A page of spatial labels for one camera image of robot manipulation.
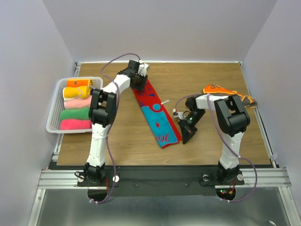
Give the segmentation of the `teal red-trimmed towel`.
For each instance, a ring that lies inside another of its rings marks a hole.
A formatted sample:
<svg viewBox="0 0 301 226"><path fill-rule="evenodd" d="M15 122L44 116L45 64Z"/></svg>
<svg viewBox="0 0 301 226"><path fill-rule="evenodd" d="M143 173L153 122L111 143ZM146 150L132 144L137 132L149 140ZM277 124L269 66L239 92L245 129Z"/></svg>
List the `teal red-trimmed towel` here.
<svg viewBox="0 0 301 226"><path fill-rule="evenodd" d="M149 81L146 81L144 91L133 89L133 93L160 148L182 141L173 119Z"/></svg>

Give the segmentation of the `yellow patterned towel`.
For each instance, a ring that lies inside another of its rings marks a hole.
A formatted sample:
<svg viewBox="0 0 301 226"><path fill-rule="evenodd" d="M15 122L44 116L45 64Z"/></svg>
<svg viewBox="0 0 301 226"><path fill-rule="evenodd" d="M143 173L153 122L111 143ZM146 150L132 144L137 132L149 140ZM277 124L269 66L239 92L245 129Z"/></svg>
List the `yellow patterned towel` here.
<svg viewBox="0 0 301 226"><path fill-rule="evenodd" d="M65 87L63 89L63 97L68 98L88 98L91 93L89 86Z"/></svg>

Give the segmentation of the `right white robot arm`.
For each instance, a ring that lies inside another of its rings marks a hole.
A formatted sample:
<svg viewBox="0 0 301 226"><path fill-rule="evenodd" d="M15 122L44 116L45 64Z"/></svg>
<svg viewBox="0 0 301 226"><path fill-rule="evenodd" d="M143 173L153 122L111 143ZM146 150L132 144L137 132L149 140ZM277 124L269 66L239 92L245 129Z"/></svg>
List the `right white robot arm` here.
<svg viewBox="0 0 301 226"><path fill-rule="evenodd" d="M182 143L187 143L197 132L196 124L208 110L216 131L223 142L215 178L226 184L239 174L240 144L250 124L249 114L238 95L214 96L212 94L189 95L185 97L189 114L173 109L178 119Z"/></svg>

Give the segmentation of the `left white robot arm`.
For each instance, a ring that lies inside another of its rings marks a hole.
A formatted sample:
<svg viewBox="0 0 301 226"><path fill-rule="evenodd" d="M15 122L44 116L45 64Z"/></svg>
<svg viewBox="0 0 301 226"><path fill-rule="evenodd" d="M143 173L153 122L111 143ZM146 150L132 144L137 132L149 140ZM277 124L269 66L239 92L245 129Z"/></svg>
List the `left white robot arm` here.
<svg viewBox="0 0 301 226"><path fill-rule="evenodd" d="M88 114L92 125L92 140L83 174L84 179L95 186L105 180L106 141L117 115L120 94L128 88L143 91L149 67L141 60L130 60L127 67L118 72L107 86L95 89L92 93Z"/></svg>

